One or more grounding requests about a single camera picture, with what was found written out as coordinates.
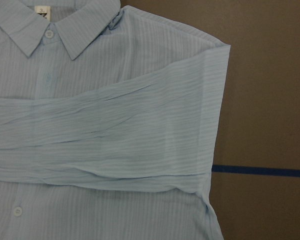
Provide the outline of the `light blue button shirt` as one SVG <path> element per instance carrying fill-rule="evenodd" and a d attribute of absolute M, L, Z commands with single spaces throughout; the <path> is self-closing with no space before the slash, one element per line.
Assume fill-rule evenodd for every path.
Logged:
<path fill-rule="evenodd" d="M 221 240 L 230 49 L 118 0 L 0 0 L 0 240 Z"/>

